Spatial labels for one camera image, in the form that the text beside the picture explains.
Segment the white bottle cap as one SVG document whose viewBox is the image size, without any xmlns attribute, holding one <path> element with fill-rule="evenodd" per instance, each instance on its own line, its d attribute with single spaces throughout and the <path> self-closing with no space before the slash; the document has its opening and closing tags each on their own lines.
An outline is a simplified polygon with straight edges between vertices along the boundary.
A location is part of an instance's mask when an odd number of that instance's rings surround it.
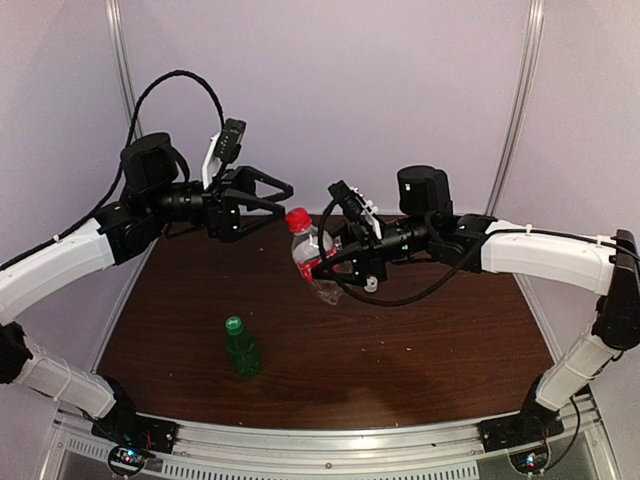
<svg viewBox="0 0 640 480">
<path fill-rule="evenodd" d="M 365 292 L 370 294 L 376 293 L 378 290 L 378 279 L 373 275 L 369 275 L 366 278 L 366 284 L 363 289 Z"/>
</svg>

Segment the red label cola bottle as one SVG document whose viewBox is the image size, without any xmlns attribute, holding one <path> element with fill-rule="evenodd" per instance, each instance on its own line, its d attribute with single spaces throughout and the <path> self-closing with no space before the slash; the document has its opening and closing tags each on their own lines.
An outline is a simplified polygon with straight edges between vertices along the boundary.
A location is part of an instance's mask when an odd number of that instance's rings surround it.
<svg viewBox="0 0 640 480">
<path fill-rule="evenodd" d="M 322 263 L 319 258 L 319 239 L 319 230 L 314 223 L 311 229 L 301 234 L 293 234 L 292 259 L 301 277 L 313 292 L 325 303 L 337 305 L 342 289 L 332 281 L 315 280 L 311 274 L 311 269 Z"/>
</svg>

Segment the green bottle cap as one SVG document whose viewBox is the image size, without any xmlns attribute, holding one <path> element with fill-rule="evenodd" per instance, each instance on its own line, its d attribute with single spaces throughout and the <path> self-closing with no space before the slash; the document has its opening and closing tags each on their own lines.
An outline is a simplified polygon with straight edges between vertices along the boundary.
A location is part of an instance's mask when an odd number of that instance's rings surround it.
<svg viewBox="0 0 640 480">
<path fill-rule="evenodd" d="M 228 335 L 241 335 L 244 331 L 244 324 L 239 317 L 232 316 L 225 320 L 225 329 Z"/>
</svg>

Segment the green plastic bottle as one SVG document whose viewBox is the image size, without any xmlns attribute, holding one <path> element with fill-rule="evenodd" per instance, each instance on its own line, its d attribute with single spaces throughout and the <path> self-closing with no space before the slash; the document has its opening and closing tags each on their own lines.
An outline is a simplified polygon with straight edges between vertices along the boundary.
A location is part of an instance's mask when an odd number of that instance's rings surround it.
<svg viewBox="0 0 640 480">
<path fill-rule="evenodd" d="M 237 373 L 250 377 L 259 373 L 261 356 L 254 335 L 245 325 L 241 335 L 231 336 L 226 332 L 225 348 Z"/>
</svg>

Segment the red bottle cap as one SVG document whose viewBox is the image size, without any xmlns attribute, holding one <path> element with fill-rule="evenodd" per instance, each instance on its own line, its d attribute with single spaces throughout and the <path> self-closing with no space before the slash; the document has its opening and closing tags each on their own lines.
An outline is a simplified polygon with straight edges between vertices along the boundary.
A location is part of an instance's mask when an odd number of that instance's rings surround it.
<svg viewBox="0 0 640 480">
<path fill-rule="evenodd" d="M 288 229 L 293 234 L 301 234 L 313 227 L 313 221 L 305 208 L 298 207 L 289 211 L 285 220 Z"/>
</svg>

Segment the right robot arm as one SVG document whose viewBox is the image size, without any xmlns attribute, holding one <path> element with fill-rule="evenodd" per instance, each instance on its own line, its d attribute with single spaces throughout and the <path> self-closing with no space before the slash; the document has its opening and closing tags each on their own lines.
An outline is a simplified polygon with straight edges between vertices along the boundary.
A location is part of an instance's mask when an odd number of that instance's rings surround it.
<svg viewBox="0 0 640 480">
<path fill-rule="evenodd" d="M 329 188 L 329 210 L 346 219 L 337 232 L 341 249 L 322 253 L 311 270 L 347 294 L 382 282 L 389 263 L 411 263 L 418 253 L 450 266 L 440 280 L 403 299 L 410 304 L 434 293 L 459 271 L 508 273 L 560 282 L 598 295 L 594 323 L 533 385 L 526 409 L 513 419 L 519 440 L 535 440 L 556 412 L 622 353 L 639 344 L 639 252 L 634 236 L 582 236 L 520 226 L 492 216 L 456 215 L 445 171 L 426 165 L 397 173 L 402 217 L 380 220 L 374 205 L 339 181 Z"/>
</svg>

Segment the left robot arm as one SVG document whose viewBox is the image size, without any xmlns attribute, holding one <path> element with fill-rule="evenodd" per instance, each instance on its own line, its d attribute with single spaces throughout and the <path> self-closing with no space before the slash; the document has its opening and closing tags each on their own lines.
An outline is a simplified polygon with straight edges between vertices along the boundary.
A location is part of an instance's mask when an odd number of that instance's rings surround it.
<svg viewBox="0 0 640 480">
<path fill-rule="evenodd" d="M 254 167 L 231 165 L 241 150 L 243 128 L 230 121 L 211 139 L 200 180 L 191 179 L 167 133 L 135 140 L 120 155 L 125 186 L 118 201 L 40 250 L 2 265 L 2 383 L 23 385 L 72 404 L 93 420 L 104 419 L 123 444 L 143 436 L 142 419 L 115 381 L 46 352 L 27 337 L 17 318 L 63 287 L 141 255 L 174 223 L 233 243 L 282 218 L 292 186 Z"/>
</svg>

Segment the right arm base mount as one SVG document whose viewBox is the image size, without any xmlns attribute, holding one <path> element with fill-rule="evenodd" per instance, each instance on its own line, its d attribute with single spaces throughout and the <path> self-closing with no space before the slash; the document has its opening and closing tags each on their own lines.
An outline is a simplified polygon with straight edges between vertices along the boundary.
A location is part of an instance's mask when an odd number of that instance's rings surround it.
<svg viewBox="0 0 640 480">
<path fill-rule="evenodd" d="M 538 383 L 539 379 L 531 385 L 518 413 L 479 423 L 478 430 L 485 452 L 542 442 L 549 436 L 564 432 L 558 410 L 549 410 L 536 401 Z"/>
</svg>

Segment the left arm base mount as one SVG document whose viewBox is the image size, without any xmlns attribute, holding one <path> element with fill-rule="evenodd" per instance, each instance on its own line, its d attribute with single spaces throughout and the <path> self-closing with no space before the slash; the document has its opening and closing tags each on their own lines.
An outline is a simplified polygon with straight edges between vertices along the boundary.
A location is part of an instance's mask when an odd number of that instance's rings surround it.
<svg viewBox="0 0 640 480">
<path fill-rule="evenodd" d="M 138 451 L 173 452 L 178 425 L 138 413 L 122 385 L 108 376 L 104 380 L 114 393 L 115 404 L 104 417 L 85 416 L 92 423 L 91 433 Z"/>
</svg>

